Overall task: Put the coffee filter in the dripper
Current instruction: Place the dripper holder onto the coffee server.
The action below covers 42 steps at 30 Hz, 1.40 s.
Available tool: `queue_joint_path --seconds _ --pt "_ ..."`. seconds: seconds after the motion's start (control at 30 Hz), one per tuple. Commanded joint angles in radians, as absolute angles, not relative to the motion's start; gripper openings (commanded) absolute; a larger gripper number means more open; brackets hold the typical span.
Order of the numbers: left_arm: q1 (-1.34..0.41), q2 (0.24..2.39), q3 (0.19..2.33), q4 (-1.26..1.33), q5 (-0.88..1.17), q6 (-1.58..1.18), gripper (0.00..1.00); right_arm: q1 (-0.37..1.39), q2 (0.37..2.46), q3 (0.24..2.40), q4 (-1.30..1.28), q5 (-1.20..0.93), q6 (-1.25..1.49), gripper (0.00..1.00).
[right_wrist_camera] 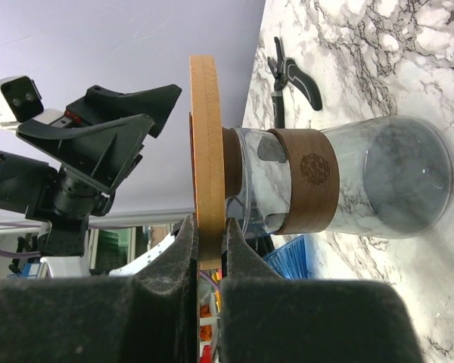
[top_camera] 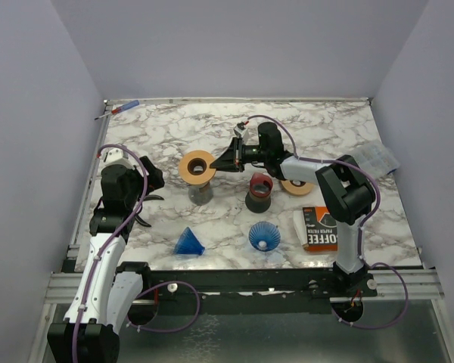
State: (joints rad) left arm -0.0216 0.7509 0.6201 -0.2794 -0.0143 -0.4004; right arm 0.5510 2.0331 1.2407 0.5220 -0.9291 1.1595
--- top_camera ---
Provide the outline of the blue cone dripper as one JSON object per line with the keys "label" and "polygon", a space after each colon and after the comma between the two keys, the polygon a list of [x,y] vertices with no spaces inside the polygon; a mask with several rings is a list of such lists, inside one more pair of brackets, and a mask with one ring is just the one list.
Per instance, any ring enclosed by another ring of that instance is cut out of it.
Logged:
{"label": "blue cone dripper", "polygon": [[201,256],[205,247],[201,244],[193,231],[187,227],[180,235],[173,253],[176,255],[196,255]]}

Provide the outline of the clear grey glass carafe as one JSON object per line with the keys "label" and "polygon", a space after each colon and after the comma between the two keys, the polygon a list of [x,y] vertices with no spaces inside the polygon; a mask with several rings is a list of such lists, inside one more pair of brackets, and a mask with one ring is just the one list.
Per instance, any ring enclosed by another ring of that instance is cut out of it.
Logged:
{"label": "clear grey glass carafe", "polygon": [[198,206],[208,204],[213,198],[213,189],[210,183],[190,185],[188,187],[188,198],[193,204]]}

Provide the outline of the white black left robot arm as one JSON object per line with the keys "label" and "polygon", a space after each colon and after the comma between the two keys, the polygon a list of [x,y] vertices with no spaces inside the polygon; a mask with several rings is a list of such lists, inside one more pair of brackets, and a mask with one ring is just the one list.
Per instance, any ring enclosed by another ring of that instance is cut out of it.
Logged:
{"label": "white black left robot arm", "polygon": [[89,223],[89,254],[73,301],[61,323],[48,329],[57,362],[115,362],[120,328],[134,298],[152,288],[145,262],[121,262],[141,196],[164,186],[163,173],[143,156],[107,157],[101,171],[101,203]]}

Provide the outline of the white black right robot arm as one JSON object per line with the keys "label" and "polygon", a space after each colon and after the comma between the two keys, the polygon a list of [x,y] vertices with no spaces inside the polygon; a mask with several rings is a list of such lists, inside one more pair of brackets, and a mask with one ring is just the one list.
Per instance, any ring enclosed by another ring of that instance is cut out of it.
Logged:
{"label": "white black right robot arm", "polygon": [[377,182],[363,171],[354,157],[346,154],[334,160],[301,157],[292,142],[286,149],[281,132],[287,129],[277,120],[262,116],[257,126],[258,143],[245,144],[246,122],[235,127],[235,137],[210,168],[220,172],[243,172],[250,164],[265,169],[280,181],[299,181],[319,186],[325,206],[337,223],[338,251],[332,278],[334,290],[349,296],[357,290],[357,272],[365,268],[364,225],[379,208],[381,194]]}

